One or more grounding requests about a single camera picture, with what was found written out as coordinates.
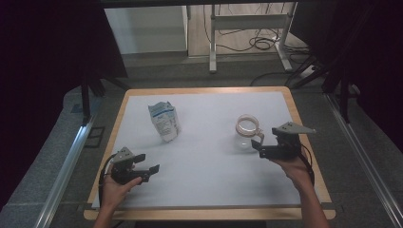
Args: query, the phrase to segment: table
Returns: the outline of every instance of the table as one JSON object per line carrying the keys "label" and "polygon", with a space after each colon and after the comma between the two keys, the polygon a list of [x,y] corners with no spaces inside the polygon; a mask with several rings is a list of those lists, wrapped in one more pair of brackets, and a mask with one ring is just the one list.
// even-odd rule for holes
{"label": "table", "polygon": [[[171,94],[219,94],[219,93],[256,93],[256,92],[280,92],[284,101],[287,104],[292,121],[297,124],[302,124],[297,113],[296,105],[288,88],[283,86],[273,87],[209,87],[209,88],[164,88],[164,89],[130,89],[125,94],[121,109],[113,127],[102,165],[113,150],[113,146],[117,140],[119,128],[121,126],[125,108],[130,96],[148,96],[148,95],[171,95]],[[311,151],[306,135],[300,135],[301,142],[306,145]],[[336,211],[331,208],[332,201],[320,174],[319,166],[313,154],[313,167],[316,173],[316,188],[318,197],[321,199],[322,206],[327,219],[333,219],[336,216]],[[88,203],[92,203],[97,196],[98,180],[95,180]],[[93,209],[85,210],[84,216],[86,219],[96,219],[97,211]],[[266,220],[266,219],[301,219],[300,208],[295,207],[248,207],[248,208],[195,208],[191,209],[125,209],[117,211],[114,215],[115,219],[134,219],[134,220]]]}

